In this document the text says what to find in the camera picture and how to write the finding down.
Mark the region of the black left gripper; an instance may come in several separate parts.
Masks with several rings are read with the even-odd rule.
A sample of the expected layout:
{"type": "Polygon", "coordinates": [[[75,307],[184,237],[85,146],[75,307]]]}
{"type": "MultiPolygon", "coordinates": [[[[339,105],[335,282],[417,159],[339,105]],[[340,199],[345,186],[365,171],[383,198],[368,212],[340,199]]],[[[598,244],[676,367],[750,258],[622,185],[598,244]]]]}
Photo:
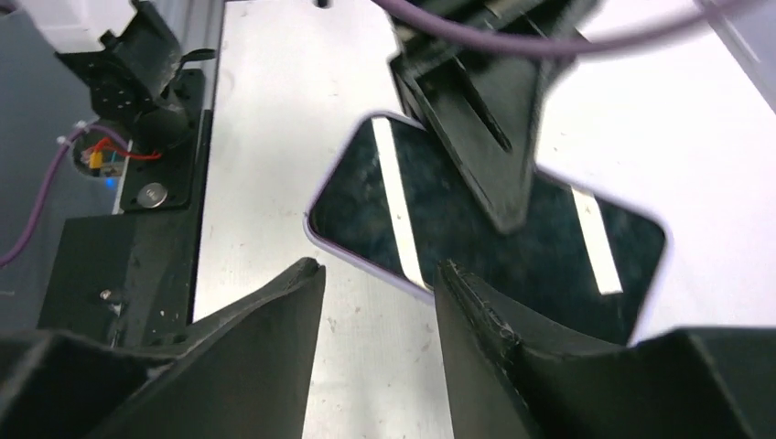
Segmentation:
{"type": "Polygon", "coordinates": [[[436,134],[501,234],[526,221],[549,76],[572,65],[558,39],[598,1],[389,1],[401,53],[391,63],[404,105],[436,134]]]}

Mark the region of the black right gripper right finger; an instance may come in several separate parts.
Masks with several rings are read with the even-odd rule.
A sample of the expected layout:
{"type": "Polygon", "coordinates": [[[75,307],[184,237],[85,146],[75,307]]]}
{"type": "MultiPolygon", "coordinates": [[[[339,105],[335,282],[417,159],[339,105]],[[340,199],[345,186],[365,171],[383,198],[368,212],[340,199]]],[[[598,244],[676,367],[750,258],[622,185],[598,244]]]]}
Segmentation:
{"type": "Polygon", "coordinates": [[[435,308],[457,438],[772,438],[775,332],[686,327],[631,348],[442,262],[435,308]]]}

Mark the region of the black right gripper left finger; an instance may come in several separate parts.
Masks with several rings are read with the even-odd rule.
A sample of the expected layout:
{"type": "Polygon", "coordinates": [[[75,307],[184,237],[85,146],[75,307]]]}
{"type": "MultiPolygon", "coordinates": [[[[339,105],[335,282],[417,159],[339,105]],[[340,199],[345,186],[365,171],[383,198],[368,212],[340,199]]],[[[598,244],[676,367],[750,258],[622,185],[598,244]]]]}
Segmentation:
{"type": "Polygon", "coordinates": [[[64,330],[1,340],[4,438],[298,438],[327,272],[302,258],[165,337],[113,348],[64,330]]]}

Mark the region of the phone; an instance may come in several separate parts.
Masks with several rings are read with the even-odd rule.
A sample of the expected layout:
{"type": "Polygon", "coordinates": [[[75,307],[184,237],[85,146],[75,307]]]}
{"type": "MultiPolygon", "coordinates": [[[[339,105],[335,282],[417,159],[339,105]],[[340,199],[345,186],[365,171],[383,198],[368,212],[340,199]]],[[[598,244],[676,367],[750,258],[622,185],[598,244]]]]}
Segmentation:
{"type": "Polygon", "coordinates": [[[500,234],[438,141],[391,113],[355,128],[306,229],[384,280],[430,291],[438,264],[452,261],[542,316],[620,345],[666,245],[652,219],[545,174],[533,182],[525,224],[500,234]]]}

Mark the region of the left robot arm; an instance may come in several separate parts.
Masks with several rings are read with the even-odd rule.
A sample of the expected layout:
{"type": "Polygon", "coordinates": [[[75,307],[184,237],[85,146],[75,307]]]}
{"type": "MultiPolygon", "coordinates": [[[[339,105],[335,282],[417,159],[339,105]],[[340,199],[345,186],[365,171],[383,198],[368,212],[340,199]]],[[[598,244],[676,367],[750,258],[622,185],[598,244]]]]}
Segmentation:
{"type": "MultiPolygon", "coordinates": [[[[185,51],[148,1],[26,1],[23,9],[56,57],[90,91],[93,111],[128,133],[130,162],[120,206],[183,209],[195,185],[204,75],[211,48],[185,51]]],[[[391,61],[404,109],[441,141],[494,228],[511,233],[528,214],[543,98],[572,58],[494,56],[456,48],[397,23],[391,61]]]]}

